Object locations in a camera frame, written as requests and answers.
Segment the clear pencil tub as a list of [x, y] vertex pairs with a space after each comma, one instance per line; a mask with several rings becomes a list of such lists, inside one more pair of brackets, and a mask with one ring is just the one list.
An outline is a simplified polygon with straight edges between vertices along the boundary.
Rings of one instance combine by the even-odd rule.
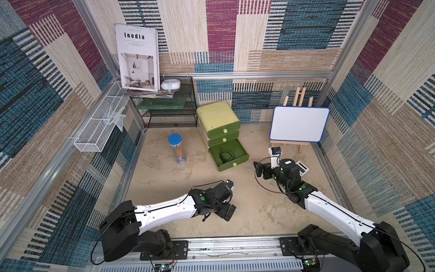
[[168, 137], [168, 142], [172, 147], [176, 162], [179, 164], [185, 163], [185, 154], [182, 146], [182, 137], [179, 134], [171, 134]]

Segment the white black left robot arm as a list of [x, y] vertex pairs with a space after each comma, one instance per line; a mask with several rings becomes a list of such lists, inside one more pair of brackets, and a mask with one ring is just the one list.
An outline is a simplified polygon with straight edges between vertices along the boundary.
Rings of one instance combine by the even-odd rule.
[[158, 204], [135, 206], [131, 201], [119, 204], [99, 226], [98, 242], [104, 261], [118, 260], [130, 252], [145, 252], [160, 259], [169, 257], [174, 246], [168, 231], [153, 231], [166, 223], [196, 216], [207, 219], [211, 214], [230, 221], [236, 209], [230, 203], [234, 183], [226, 180], [213, 185], [206, 190], [193, 187], [179, 198]]

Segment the grey calculator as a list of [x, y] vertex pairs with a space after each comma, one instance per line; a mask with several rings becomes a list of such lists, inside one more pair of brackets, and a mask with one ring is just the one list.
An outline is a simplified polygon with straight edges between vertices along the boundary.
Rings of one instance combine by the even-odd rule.
[[307, 174], [310, 171], [310, 168], [308, 168], [302, 161], [297, 161], [296, 165], [299, 167], [300, 176], [303, 177], [305, 174]]

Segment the blue framed whiteboard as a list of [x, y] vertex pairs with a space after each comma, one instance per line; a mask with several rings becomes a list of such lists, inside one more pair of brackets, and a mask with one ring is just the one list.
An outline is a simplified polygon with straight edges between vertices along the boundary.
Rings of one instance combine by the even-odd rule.
[[284, 142], [320, 142], [329, 119], [324, 107], [275, 107], [270, 140]]

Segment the Inedia magazine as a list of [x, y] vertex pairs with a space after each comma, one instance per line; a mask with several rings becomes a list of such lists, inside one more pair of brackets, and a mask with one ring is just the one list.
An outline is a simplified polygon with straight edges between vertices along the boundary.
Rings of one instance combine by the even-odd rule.
[[136, 91], [159, 91], [157, 30], [116, 24], [115, 32], [122, 87]]

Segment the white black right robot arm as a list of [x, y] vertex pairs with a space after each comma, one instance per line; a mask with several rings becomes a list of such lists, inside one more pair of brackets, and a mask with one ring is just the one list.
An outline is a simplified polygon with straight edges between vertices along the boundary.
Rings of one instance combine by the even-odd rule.
[[402, 242], [393, 226], [375, 223], [329, 200], [316, 187], [302, 181], [300, 167], [292, 159], [270, 157], [271, 162], [254, 162], [256, 178], [272, 179], [294, 204], [328, 221], [344, 236], [333, 235], [313, 224], [298, 233], [302, 252], [321, 250], [358, 267], [362, 272], [403, 272], [410, 266]]

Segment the black earphones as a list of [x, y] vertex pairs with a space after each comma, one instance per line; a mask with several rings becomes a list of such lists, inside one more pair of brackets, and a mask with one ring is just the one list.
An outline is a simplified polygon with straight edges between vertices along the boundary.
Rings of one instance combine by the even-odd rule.
[[233, 161], [235, 159], [235, 155], [232, 151], [223, 150], [222, 148], [220, 149], [219, 157], [223, 164]]

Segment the white oval device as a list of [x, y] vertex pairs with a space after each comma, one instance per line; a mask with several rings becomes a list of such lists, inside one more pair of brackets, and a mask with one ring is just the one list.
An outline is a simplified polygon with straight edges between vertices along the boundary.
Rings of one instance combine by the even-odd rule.
[[181, 81], [178, 79], [165, 79], [161, 82], [161, 89], [166, 91], [179, 90], [181, 87]]

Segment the green drawer cabinet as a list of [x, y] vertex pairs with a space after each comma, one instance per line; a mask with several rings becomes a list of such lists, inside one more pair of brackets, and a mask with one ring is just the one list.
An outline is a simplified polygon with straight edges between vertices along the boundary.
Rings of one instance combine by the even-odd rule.
[[[227, 102], [201, 106], [196, 113], [199, 131], [219, 172], [248, 161], [249, 154], [239, 141], [241, 121]], [[223, 164], [219, 157], [221, 148], [232, 151], [235, 159]]]

